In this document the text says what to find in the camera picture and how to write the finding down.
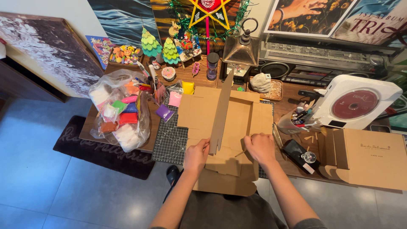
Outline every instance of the rock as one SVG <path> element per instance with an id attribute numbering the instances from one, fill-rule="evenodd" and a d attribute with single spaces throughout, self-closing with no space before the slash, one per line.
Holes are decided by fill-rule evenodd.
<path id="1" fill-rule="evenodd" d="M 268 93 L 271 89 L 270 79 L 264 73 L 257 74 L 250 80 L 253 90 L 259 93 Z"/>

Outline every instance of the rug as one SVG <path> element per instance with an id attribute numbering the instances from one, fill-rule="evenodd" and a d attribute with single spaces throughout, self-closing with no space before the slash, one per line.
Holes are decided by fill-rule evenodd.
<path id="1" fill-rule="evenodd" d="M 148 178 L 155 164 L 151 154 L 139 150 L 126 153 L 120 146 L 80 139 L 85 120 L 73 116 L 53 149 L 138 179 Z"/>

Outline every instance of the black slipper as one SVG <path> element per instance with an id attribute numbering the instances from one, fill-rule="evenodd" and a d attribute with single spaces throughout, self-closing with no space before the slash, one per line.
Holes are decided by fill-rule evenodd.
<path id="1" fill-rule="evenodd" d="M 171 165 L 170 167 L 168 167 L 166 172 L 168 182 L 172 184 L 175 178 L 178 176 L 178 174 L 179 170 L 176 165 Z"/>

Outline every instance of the leg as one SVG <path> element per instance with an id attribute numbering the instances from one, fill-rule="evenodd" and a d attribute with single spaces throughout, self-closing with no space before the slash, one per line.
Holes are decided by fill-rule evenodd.
<path id="1" fill-rule="evenodd" d="M 173 183 L 171 184 L 171 188 L 168 190 L 167 195 L 165 195 L 164 201 L 162 203 L 165 202 L 165 200 L 167 199 L 168 195 L 171 193 L 171 191 L 173 190 L 173 187 L 177 184 L 179 178 L 181 177 L 182 173 L 184 172 L 184 170 L 182 170 L 178 176 L 174 179 Z"/>

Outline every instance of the clay christmas tree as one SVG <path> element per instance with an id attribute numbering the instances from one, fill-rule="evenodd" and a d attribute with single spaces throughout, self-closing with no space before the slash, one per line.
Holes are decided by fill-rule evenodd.
<path id="1" fill-rule="evenodd" d="M 167 37 L 164 43 L 164 61 L 169 64 L 178 64 L 181 61 L 177 48 L 169 37 Z"/>
<path id="2" fill-rule="evenodd" d="M 162 52 L 162 46 L 158 43 L 153 35 L 150 34 L 143 26 L 143 34 L 141 35 L 141 45 L 143 53 L 149 57 L 155 57 Z"/>

